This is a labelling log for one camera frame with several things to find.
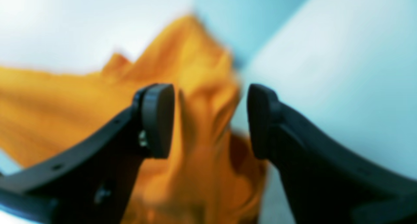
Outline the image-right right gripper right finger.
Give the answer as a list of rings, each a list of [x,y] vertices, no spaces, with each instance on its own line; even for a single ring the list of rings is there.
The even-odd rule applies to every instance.
[[[278,169],[297,224],[416,223],[416,180],[343,147],[262,84],[246,108],[252,151]]]

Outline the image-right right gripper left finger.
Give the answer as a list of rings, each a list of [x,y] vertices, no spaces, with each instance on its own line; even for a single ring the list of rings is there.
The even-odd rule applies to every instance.
[[[143,161],[169,156],[174,108],[172,84],[149,85],[84,141],[1,177],[1,223],[119,224]]]

